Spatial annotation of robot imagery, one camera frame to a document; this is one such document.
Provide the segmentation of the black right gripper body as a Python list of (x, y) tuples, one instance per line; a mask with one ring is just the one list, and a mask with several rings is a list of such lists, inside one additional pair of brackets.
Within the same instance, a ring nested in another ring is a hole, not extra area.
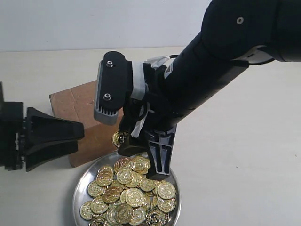
[(149, 63), (132, 62), (128, 76), (132, 90), (123, 106), (121, 131), (137, 138), (143, 131), (168, 131), (174, 127), (168, 114), (172, 105), (163, 94), (164, 73), (167, 67), (152, 68)]

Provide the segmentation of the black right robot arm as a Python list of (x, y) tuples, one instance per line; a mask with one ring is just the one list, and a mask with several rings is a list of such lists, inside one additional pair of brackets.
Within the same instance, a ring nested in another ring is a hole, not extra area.
[(252, 65), (301, 60), (298, 0), (213, 0), (199, 34), (178, 55), (144, 62), (107, 52), (94, 118), (126, 133), (118, 153), (146, 152), (147, 178), (170, 176), (177, 124)]

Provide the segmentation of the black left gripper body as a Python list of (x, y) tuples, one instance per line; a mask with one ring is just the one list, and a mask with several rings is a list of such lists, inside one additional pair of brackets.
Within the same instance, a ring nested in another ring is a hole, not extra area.
[(0, 85), (0, 165), (6, 170), (23, 168), (23, 153), (18, 149), (19, 133), (24, 121), (23, 102), (4, 100), (3, 84)]

